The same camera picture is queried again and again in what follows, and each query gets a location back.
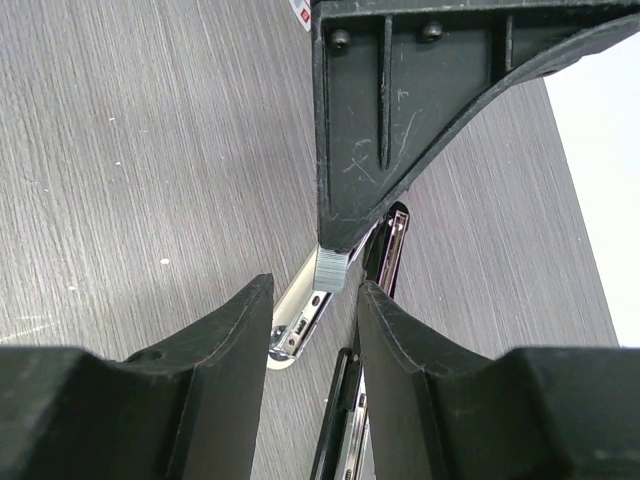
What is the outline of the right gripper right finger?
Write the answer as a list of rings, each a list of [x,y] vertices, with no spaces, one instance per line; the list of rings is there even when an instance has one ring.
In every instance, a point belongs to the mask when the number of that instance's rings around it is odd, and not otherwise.
[[[635,479],[639,353],[519,347],[483,357],[376,284],[357,320],[380,479]]]

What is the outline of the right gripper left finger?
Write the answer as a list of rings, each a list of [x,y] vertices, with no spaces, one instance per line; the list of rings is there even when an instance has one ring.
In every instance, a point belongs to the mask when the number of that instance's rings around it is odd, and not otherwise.
[[[75,347],[1,350],[5,479],[247,479],[274,280],[116,362]]]

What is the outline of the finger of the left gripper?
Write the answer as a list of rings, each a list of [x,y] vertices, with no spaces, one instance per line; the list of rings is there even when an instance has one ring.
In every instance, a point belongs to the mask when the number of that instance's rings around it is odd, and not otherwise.
[[[347,252],[486,105],[639,30],[635,1],[316,1],[318,241]]]

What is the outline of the red white staple box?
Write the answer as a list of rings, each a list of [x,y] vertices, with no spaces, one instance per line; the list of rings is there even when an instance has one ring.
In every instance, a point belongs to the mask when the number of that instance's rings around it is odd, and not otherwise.
[[[306,32],[311,30],[311,5],[309,0],[290,0],[293,13]]]

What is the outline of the grey staple strip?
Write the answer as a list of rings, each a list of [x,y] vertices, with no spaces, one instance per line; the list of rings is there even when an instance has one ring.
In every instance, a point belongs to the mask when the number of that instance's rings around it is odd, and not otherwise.
[[[312,286],[316,291],[339,293],[345,284],[349,254],[318,246]]]

